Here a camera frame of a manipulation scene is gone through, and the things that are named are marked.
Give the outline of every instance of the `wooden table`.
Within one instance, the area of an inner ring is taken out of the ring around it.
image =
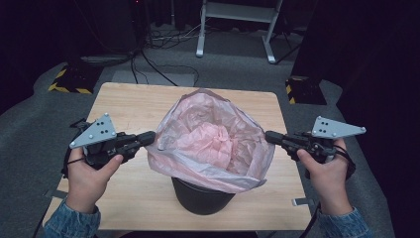
[[[125,83],[104,83],[87,119],[93,122],[108,112],[117,132],[155,131],[171,106],[197,88]],[[231,100],[265,130],[285,133],[275,94],[270,92],[210,89]],[[103,230],[304,230],[310,220],[307,205],[293,206],[304,197],[295,162],[277,147],[266,175],[267,183],[239,193],[221,211],[196,215],[178,202],[169,177],[152,171],[147,151],[122,165],[98,201]],[[58,190],[68,191],[67,179]],[[44,222],[60,203],[53,198]]]

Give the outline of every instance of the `plastic bag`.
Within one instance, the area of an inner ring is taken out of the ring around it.
[[[228,193],[263,185],[274,154],[256,121],[207,89],[183,95],[146,149],[152,170]]]

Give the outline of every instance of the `hand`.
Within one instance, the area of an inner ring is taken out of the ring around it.
[[[76,148],[71,151],[68,161],[83,157],[83,150]],[[96,201],[104,194],[108,180],[118,170],[122,161],[123,157],[117,155],[99,171],[84,161],[69,164],[67,206],[78,212],[93,213]]]
[[[346,149],[343,139],[335,141],[334,144]],[[316,162],[305,150],[299,150],[297,156],[311,174],[312,185],[320,197],[322,213],[343,215],[352,212],[353,208],[349,203],[345,185],[347,159],[336,155],[333,161],[322,165]]]

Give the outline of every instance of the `white metal stand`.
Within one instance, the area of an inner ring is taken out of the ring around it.
[[[269,39],[271,39],[272,30],[274,29],[275,22],[277,21],[282,2],[283,0],[278,0],[275,8],[263,8],[207,2],[207,0],[203,0],[203,7],[201,12],[201,29],[200,35],[198,37],[196,55],[199,58],[203,57],[204,55],[205,23],[207,17],[235,19],[269,23],[266,36],[262,36],[262,43],[265,48],[268,61],[270,63],[275,63],[275,57],[272,53]]]

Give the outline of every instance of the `denim jacket sleeve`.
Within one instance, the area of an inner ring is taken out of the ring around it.
[[[64,199],[47,221],[45,237],[93,237],[98,230],[101,213],[95,207],[93,214],[77,212],[65,204]]]
[[[325,231],[325,237],[372,237],[368,225],[356,208],[353,212],[340,216],[324,215],[319,211],[318,219],[321,229]]]

